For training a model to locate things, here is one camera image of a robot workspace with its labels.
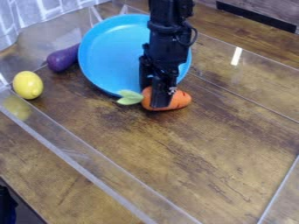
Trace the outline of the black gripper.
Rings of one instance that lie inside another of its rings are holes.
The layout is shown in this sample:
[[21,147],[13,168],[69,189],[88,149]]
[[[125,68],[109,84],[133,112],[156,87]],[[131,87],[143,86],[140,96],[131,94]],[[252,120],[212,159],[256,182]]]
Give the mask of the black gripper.
[[[139,58],[139,84],[144,89],[152,83],[151,107],[165,108],[176,92],[179,66],[187,61],[197,30],[187,21],[193,15],[193,0],[148,0],[149,40],[143,44]],[[165,75],[151,75],[161,72]]]

